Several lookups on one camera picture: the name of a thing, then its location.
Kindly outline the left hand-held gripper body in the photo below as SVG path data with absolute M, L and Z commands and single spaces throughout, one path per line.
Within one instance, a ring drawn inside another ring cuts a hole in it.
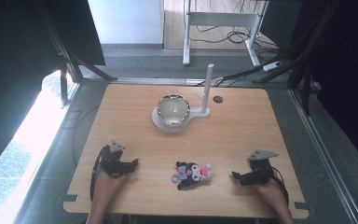
M 100 166 L 113 178 L 118 178 L 126 172 L 125 165 L 120 161 L 124 149 L 121 144 L 113 141 L 100 151 Z

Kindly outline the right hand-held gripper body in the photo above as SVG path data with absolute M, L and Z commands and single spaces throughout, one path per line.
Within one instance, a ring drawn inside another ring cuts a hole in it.
M 248 157 L 248 161 L 252 172 L 249 174 L 248 183 L 265 184 L 273 176 L 272 166 L 269 162 L 270 158 L 277 157 L 275 152 L 269 152 L 262 149 L 257 149 Z

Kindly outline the black and pink plush toy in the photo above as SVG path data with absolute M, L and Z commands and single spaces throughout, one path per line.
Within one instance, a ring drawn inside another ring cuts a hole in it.
M 178 161 L 176 168 L 177 173 L 172 176 L 172 182 L 177 183 L 179 190 L 213 178 L 213 169 L 210 163 L 198 165 L 195 162 Z

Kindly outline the person's left hand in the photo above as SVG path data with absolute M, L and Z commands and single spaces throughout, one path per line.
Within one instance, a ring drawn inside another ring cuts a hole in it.
M 117 178 L 113 178 L 106 171 L 101 170 L 97 174 L 96 188 L 99 191 L 115 192 L 121 188 L 126 180 L 126 175 L 120 175 Z

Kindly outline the person's right hand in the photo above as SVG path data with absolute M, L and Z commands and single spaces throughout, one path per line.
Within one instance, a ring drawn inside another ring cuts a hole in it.
M 270 179 L 265 184 L 253 185 L 253 188 L 266 201 L 277 200 L 281 196 L 280 187 L 273 179 Z

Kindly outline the wooden table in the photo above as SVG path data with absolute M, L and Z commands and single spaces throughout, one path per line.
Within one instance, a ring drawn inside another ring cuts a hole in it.
M 102 147 L 113 141 L 125 146 L 123 161 L 139 159 L 110 212 L 149 216 L 273 217 L 257 192 L 242 186 L 231 171 L 249 172 L 247 158 L 257 149 L 275 152 L 271 164 L 283 175 L 289 208 L 306 218 L 305 200 L 275 118 L 268 94 L 261 89 L 213 88 L 206 119 L 192 119 L 179 133 L 165 133 L 151 118 L 161 97 L 184 96 L 201 104 L 201 87 L 111 84 L 106 88 L 68 192 L 74 200 L 66 211 L 90 209 L 90 172 Z M 213 178 L 179 190 L 172 176 L 178 161 L 210 163 Z

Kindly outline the shiny metal bowl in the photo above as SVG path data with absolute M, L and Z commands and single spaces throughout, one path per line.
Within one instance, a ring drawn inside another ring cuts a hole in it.
M 189 102 L 178 94 L 163 96 L 157 105 L 158 119 L 167 127 L 183 126 L 188 121 L 189 113 Z

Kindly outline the white stand with pole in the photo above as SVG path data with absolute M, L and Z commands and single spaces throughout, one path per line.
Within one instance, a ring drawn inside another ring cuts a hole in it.
M 205 86 L 201 97 L 201 107 L 190 107 L 188 121 L 186 121 L 183 126 L 167 127 L 163 125 L 162 122 L 158 119 L 157 105 L 152 111 L 152 115 L 151 115 L 154 125 L 165 133 L 179 133 L 187 126 L 187 124 L 192 119 L 207 118 L 211 113 L 211 110 L 208 108 L 208 101 L 209 101 L 210 88 L 212 84 L 213 69 L 214 69 L 214 65 L 212 63 L 207 66 L 207 74 L 204 81 Z

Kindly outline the white power strip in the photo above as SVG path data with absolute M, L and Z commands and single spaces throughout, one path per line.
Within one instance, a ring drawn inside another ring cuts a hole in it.
M 268 72 L 270 70 L 276 69 L 278 67 L 282 66 L 281 62 L 273 62 L 269 63 L 263 66 L 263 71 Z

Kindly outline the black metal stand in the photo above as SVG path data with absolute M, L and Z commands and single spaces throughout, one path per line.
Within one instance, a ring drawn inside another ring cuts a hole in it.
M 81 61 L 77 56 L 71 54 L 63 44 L 60 35 L 49 16 L 48 10 L 44 4 L 44 0 L 35 0 L 35 7 L 37 9 L 38 14 L 41 17 L 42 22 L 45 25 L 48 36 L 55 48 L 55 51 L 60 59 L 60 83 L 61 83 L 61 101 L 62 107 L 69 105 L 69 92 L 68 92 L 68 78 L 67 75 L 70 75 L 71 79 L 75 83 L 79 83 L 83 79 L 83 75 L 80 72 L 79 66 L 83 65 L 88 68 L 91 72 L 96 74 L 97 76 L 103 78 L 107 81 L 117 80 L 117 77 L 111 77 L 106 74 L 101 69 L 97 68 L 94 65 L 87 64 Z
M 310 55 L 341 2 L 341 0 L 312 1 L 319 2 L 320 10 L 312 17 L 310 24 L 297 42 L 281 53 L 281 55 L 292 58 L 292 61 L 265 77 L 253 80 L 254 84 L 268 83 L 273 78 L 292 70 L 292 74 L 286 81 L 286 86 L 288 89 L 296 89 L 302 83 L 301 108 L 306 115 L 310 114 Z

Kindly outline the white metal desk frame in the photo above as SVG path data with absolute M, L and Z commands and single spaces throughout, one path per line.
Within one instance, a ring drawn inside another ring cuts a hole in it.
M 261 27 L 262 20 L 268 5 L 268 1 L 261 1 L 259 9 L 254 14 L 223 13 L 223 12 L 197 12 L 191 10 L 191 1 L 185 0 L 185 39 L 183 46 L 183 65 L 190 64 L 190 27 L 191 26 L 222 26 L 222 27 L 247 27 L 251 29 L 251 37 L 245 41 L 248 54 L 254 67 L 259 67 L 260 62 L 256 56 L 254 44 L 256 35 Z

